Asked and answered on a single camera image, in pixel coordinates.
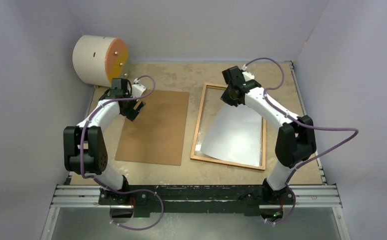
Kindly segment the plant photo print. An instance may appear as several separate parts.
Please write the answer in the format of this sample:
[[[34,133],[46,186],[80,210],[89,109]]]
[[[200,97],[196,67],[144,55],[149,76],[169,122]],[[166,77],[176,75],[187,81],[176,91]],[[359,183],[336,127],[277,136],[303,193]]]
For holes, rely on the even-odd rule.
[[[262,167],[266,121],[246,105],[224,104],[205,134],[199,151],[230,164]]]

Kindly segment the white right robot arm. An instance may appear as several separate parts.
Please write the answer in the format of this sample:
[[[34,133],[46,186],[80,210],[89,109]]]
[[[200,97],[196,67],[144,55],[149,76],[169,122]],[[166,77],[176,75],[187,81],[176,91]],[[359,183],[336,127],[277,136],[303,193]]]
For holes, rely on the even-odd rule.
[[[246,70],[237,66],[222,71],[227,85],[221,100],[229,106],[247,106],[277,130],[276,165],[263,181],[262,197],[275,203],[286,191],[295,167],[308,160],[317,150],[313,120],[283,107]]]

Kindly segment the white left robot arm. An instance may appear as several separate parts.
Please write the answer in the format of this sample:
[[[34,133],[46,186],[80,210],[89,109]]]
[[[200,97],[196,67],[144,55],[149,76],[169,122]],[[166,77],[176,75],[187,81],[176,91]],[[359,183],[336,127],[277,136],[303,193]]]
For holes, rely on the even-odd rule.
[[[63,130],[64,167],[84,179],[93,179],[119,205],[131,197],[127,178],[108,164],[103,132],[118,116],[134,121],[146,105],[147,87],[136,78],[114,78],[110,89],[99,98],[95,109],[75,126]]]

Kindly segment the white cylindrical drum cabinet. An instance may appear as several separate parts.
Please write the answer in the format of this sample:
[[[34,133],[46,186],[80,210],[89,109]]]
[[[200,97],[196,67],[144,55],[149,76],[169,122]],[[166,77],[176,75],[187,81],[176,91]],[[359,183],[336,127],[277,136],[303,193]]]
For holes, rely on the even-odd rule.
[[[129,51],[121,38],[83,35],[74,46],[72,64],[82,82],[110,87],[112,79],[128,76]]]

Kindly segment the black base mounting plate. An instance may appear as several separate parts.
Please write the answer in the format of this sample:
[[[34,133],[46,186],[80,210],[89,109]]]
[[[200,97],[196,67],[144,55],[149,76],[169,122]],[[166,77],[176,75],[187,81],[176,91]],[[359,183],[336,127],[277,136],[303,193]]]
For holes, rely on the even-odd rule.
[[[289,188],[271,192],[261,184],[241,185],[129,185],[121,194],[100,188],[98,203],[127,206],[136,218],[151,213],[242,214],[278,218],[293,205]]]

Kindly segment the aluminium extrusion rail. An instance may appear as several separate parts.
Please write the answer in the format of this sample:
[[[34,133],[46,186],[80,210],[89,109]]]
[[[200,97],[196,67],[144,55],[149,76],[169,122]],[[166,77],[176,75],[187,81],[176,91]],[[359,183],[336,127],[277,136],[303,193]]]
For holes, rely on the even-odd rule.
[[[339,208],[342,206],[335,185],[292,185],[297,208]],[[100,208],[97,185],[58,185],[51,206],[55,208]]]

